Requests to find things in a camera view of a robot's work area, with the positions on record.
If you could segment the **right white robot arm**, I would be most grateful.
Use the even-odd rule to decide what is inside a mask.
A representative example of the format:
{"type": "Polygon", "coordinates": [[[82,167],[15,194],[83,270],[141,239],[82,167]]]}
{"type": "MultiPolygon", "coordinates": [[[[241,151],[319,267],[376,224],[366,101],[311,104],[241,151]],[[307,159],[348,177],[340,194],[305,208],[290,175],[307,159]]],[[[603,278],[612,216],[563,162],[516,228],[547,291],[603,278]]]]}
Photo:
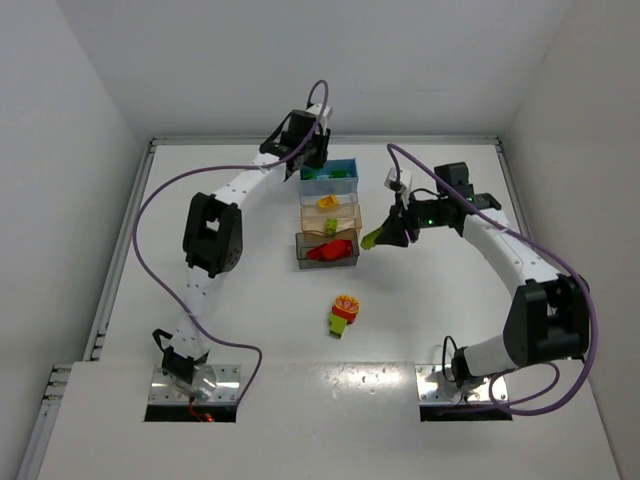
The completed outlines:
{"type": "Polygon", "coordinates": [[[501,204],[477,193],[465,163],[438,166],[443,180],[435,198],[410,191],[412,174],[393,167],[385,185],[395,196],[383,224],[366,235],[364,248],[406,248],[423,229],[449,227],[471,244],[497,273],[512,298],[501,334],[455,350],[452,381],[463,386],[481,377],[564,358],[588,349],[590,318],[583,290],[524,241],[508,234],[501,204]]]}

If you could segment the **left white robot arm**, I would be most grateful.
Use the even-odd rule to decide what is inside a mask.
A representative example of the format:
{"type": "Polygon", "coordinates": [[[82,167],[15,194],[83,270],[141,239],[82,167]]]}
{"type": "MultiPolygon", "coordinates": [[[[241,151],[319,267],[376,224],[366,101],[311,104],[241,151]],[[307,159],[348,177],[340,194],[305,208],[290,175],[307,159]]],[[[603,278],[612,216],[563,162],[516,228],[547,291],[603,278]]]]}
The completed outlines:
{"type": "Polygon", "coordinates": [[[243,220],[274,185],[303,166],[322,167],[327,161],[331,108],[309,102],[291,111],[263,141],[249,164],[230,165],[239,174],[211,194],[197,193],[189,204],[182,240],[187,265],[187,293],[173,294],[185,318],[172,334],[156,330],[168,340],[160,343],[162,371],[193,399],[211,396],[213,370],[207,364],[210,342],[231,348],[251,347],[216,339],[205,325],[224,280],[243,252],[243,220]]]}

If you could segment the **red curved lego brick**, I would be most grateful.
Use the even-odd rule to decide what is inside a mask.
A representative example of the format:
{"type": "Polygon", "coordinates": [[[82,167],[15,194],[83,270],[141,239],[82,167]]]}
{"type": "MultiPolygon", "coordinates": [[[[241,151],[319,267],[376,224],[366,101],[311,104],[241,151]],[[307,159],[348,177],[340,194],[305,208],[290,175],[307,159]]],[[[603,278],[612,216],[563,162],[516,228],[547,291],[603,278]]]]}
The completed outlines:
{"type": "Polygon", "coordinates": [[[306,253],[306,258],[320,262],[333,262],[338,260],[343,253],[343,247],[335,242],[317,246],[306,253]]]}

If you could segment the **red round lego brick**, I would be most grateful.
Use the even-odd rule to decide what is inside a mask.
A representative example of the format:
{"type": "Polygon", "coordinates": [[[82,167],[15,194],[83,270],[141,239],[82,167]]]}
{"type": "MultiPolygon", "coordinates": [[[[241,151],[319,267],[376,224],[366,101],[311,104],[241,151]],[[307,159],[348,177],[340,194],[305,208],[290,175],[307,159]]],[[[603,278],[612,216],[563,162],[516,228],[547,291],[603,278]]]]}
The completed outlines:
{"type": "Polygon", "coordinates": [[[346,239],[336,239],[330,244],[332,258],[348,257],[352,253],[352,242],[346,239]]]}

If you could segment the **dark green lego brick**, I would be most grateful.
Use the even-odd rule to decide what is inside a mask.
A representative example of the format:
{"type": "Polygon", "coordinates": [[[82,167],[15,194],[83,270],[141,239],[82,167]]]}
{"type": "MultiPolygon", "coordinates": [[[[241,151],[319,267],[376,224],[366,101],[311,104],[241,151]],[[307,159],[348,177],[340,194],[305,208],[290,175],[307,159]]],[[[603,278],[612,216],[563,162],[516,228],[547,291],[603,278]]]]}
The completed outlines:
{"type": "Polygon", "coordinates": [[[302,180],[316,180],[319,178],[319,173],[315,170],[304,170],[300,172],[300,178],[302,180]]]}

